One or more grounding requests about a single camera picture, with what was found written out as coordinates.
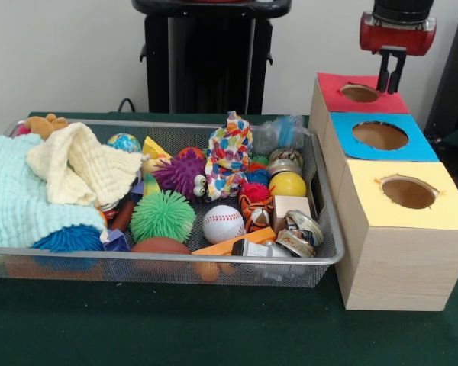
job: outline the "wooden box with holes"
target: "wooden box with holes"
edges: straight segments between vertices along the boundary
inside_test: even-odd
[[[458,278],[458,190],[400,95],[376,77],[318,74],[318,135],[347,250],[350,310],[442,310]]]

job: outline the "wire basket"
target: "wire basket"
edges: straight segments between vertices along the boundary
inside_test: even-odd
[[[6,132],[14,136],[19,124]],[[167,124],[87,120],[101,143],[116,133],[129,133],[139,141],[146,136],[157,141],[168,153],[177,154],[187,146],[206,148],[218,125]],[[174,255],[132,252],[50,253],[39,249],[0,248],[0,278],[37,278],[87,281],[133,281],[170,284],[221,284],[244,286],[314,287],[329,265],[343,258],[344,244],[324,160],[317,137],[305,138],[301,150],[304,180],[308,186],[311,212],[324,232],[324,243],[314,258],[260,258],[215,255]],[[203,236],[202,219],[213,206],[237,207],[236,198],[208,204],[194,204],[196,220],[185,244],[191,251],[210,245]],[[133,245],[130,233],[128,242]]]

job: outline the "mint green blanket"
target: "mint green blanket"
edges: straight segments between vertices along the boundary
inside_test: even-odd
[[[39,135],[0,136],[0,247],[30,248],[63,227],[104,229],[94,207],[50,204],[46,182],[25,162],[26,152],[42,143]]]

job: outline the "clear plastic bag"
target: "clear plastic bag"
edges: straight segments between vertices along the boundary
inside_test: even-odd
[[[301,149],[309,136],[303,116],[282,116],[253,128],[253,149],[257,154],[268,155],[279,147]]]

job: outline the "purple spiky ball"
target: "purple spiky ball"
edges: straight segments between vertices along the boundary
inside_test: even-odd
[[[189,149],[184,156],[175,156],[169,163],[162,162],[157,167],[160,169],[153,176],[163,191],[177,191],[190,202],[199,199],[194,194],[195,177],[205,175],[205,159],[197,157],[193,149]]]

